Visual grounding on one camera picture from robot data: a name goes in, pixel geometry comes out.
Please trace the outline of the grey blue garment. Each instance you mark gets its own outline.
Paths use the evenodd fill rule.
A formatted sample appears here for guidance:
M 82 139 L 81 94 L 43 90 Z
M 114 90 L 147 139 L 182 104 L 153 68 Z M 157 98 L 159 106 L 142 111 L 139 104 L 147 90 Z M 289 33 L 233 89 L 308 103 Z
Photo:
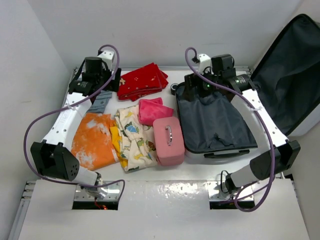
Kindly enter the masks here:
M 95 114 L 103 114 L 105 112 L 106 106 L 109 100 L 112 98 L 113 92 L 112 91 L 104 91 L 102 90 L 100 94 L 98 94 L 87 111 L 88 113 L 95 113 Z

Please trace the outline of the red patterned cloth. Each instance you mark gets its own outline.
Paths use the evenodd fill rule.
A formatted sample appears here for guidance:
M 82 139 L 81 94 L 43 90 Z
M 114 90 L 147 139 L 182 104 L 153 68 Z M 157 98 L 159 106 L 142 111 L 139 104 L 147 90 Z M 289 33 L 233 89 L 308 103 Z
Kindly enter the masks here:
M 161 92 L 169 84 L 167 78 L 168 75 L 152 62 L 123 74 L 120 78 L 117 97 L 120 101 L 135 101 L 146 95 Z

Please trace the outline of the pink towel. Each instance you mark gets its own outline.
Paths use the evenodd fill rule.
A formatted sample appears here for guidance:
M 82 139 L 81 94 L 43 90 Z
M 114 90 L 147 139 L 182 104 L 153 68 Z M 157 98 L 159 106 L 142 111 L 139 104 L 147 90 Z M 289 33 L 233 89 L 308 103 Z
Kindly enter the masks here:
M 161 97 L 141 99 L 138 103 L 138 120 L 142 125 L 152 126 L 157 119 L 172 117 L 174 110 L 163 104 Z

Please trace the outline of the yellow garment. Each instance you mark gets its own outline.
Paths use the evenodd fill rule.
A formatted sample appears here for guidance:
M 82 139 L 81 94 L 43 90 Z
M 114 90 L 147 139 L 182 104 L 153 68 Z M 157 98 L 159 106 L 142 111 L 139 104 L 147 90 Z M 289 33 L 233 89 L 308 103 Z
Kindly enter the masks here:
M 129 153 L 131 141 L 126 137 L 117 126 L 110 127 L 112 144 L 116 150 L 118 160 L 125 172 L 129 170 Z

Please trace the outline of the pink cosmetic case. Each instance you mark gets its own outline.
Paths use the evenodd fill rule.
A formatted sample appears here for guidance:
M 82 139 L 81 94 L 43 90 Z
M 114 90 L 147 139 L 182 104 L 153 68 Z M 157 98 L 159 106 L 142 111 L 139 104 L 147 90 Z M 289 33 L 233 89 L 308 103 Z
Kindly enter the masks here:
M 184 162 L 185 146 L 178 118 L 171 116 L 153 122 L 157 162 L 161 166 L 175 166 Z

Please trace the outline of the orange tie-dye garment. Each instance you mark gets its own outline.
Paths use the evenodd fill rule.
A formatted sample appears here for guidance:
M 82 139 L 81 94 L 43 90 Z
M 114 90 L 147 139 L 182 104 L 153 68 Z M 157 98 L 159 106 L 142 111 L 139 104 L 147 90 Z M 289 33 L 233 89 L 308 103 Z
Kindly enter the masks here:
M 85 114 L 71 145 L 71 153 L 82 167 L 94 171 L 119 161 L 110 131 L 114 126 L 110 114 Z

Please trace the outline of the cream dinosaur print garment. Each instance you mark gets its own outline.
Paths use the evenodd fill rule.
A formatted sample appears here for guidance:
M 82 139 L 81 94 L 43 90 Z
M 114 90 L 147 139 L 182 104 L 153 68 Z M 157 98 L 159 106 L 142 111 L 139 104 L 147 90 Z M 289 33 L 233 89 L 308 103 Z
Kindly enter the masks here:
M 157 165 L 154 129 L 139 122 L 139 106 L 119 108 L 114 115 L 120 136 L 120 164 L 127 173 Z

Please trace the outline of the white kids suitcase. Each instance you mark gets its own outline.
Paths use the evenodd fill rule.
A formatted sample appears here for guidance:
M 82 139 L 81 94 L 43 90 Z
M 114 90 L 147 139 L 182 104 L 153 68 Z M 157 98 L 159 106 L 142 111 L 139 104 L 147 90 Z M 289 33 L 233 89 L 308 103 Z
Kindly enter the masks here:
M 320 121 L 320 24 L 294 17 L 253 73 L 237 74 L 229 54 L 197 54 L 199 69 L 171 89 L 186 154 L 231 158 L 268 151 Z

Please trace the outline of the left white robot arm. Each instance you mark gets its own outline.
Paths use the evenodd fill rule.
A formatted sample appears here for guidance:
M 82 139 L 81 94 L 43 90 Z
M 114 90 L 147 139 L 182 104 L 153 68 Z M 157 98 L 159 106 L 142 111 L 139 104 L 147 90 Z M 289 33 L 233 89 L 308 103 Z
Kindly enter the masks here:
M 72 154 L 72 142 L 94 93 L 119 89 L 121 69 L 112 69 L 114 52 L 100 51 L 86 57 L 68 86 L 63 110 L 40 142 L 33 142 L 30 152 L 37 170 L 43 177 L 96 188 L 102 184 L 98 173 L 88 170 Z

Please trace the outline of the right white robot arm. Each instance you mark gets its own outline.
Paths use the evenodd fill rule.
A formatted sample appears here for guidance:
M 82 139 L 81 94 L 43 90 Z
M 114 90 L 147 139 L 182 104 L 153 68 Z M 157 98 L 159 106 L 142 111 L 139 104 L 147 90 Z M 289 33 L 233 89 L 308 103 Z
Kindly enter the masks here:
M 199 73 L 190 63 L 188 51 L 195 50 L 189 47 L 184 54 L 185 61 L 193 73 L 203 82 L 223 90 L 234 97 L 231 104 L 237 109 L 250 129 L 260 155 L 251 159 L 249 164 L 228 175 L 225 187 L 229 192 L 234 192 L 241 187 L 269 179 L 267 190 L 270 191 L 276 174 L 288 170 L 298 156 L 301 146 L 298 141 L 290 141 L 273 122 L 265 107 L 262 105 L 258 93 L 254 89 L 237 91 L 225 85 L 215 83 Z

